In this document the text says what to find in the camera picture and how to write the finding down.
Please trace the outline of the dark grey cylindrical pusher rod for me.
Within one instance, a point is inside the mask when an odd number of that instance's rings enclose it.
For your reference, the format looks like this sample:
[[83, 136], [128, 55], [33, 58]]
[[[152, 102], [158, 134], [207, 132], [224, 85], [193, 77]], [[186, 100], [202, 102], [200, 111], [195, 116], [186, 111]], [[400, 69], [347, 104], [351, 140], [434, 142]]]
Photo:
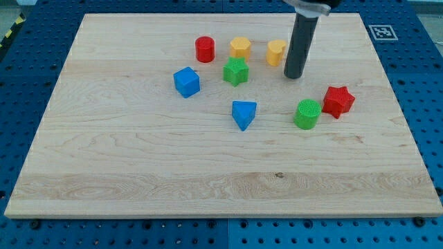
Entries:
[[317, 23], [318, 17], [296, 15], [284, 64], [284, 75], [289, 79], [302, 76]]

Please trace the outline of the silver metal rod mount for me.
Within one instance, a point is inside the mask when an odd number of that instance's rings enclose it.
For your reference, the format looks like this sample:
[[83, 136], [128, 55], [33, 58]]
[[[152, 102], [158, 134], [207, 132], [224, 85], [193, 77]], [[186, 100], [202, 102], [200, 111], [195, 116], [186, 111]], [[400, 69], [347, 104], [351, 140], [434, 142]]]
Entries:
[[328, 16], [332, 9], [338, 7], [341, 0], [282, 0], [292, 6], [296, 13], [304, 17]]

